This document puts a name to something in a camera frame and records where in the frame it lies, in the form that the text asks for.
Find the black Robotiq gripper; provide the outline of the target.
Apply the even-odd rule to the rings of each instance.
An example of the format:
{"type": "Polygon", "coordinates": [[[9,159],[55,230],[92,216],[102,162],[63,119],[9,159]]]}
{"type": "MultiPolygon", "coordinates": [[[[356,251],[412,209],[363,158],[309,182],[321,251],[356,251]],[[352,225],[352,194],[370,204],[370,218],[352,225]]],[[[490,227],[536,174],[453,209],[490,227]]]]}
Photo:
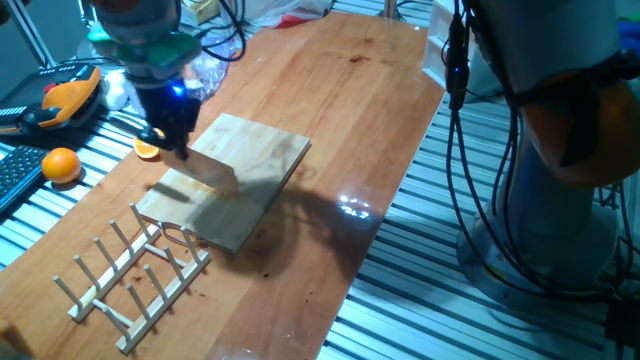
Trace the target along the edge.
{"type": "Polygon", "coordinates": [[[169,82],[156,88],[138,88],[147,125],[138,134],[140,146],[163,148],[179,160],[187,160],[189,133],[193,132],[200,101],[188,94],[184,82],[169,82]]]}

